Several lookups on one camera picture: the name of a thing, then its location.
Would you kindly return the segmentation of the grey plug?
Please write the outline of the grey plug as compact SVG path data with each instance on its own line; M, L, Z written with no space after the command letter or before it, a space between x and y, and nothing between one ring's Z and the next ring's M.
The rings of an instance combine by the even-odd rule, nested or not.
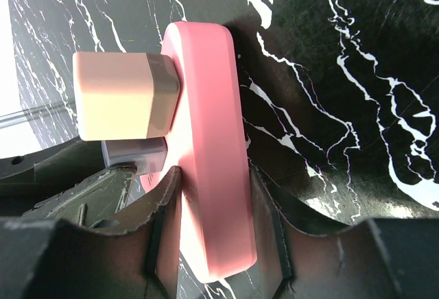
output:
M139 175L162 171L167 157L164 137L102 141L101 144L105 166L135 165Z

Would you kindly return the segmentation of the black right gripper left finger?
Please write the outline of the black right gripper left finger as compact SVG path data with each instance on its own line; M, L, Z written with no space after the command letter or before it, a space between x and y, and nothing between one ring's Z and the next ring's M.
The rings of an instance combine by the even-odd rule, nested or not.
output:
M43 220L50 237L27 298L175 298L181 170L172 167L148 193L94 227Z

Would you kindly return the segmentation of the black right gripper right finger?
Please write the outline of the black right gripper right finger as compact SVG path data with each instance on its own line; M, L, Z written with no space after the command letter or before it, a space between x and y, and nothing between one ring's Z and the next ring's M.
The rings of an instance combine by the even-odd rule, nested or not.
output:
M312 235L281 212L263 174L250 171L262 298L400 298L372 222Z

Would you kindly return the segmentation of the pink triangular socket base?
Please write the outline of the pink triangular socket base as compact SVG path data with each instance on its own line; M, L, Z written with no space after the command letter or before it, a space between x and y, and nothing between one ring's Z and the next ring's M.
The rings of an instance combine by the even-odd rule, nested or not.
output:
M164 165L182 172L180 251L212 283L257 260L233 38L222 25L179 21L161 52L181 82Z

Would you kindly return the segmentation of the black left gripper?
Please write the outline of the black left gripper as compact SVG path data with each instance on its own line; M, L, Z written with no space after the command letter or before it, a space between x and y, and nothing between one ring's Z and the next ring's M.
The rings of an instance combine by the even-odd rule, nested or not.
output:
M1 216L62 218L94 227L125 208L137 172L134 165L103 168L101 143L78 137L39 152L2 158Z

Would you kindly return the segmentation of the beige plug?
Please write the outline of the beige plug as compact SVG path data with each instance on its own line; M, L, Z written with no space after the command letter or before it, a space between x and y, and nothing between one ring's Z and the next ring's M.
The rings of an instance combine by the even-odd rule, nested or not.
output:
M73 87L84 141L165 136L180 94L172 59L154 53L76 52Z

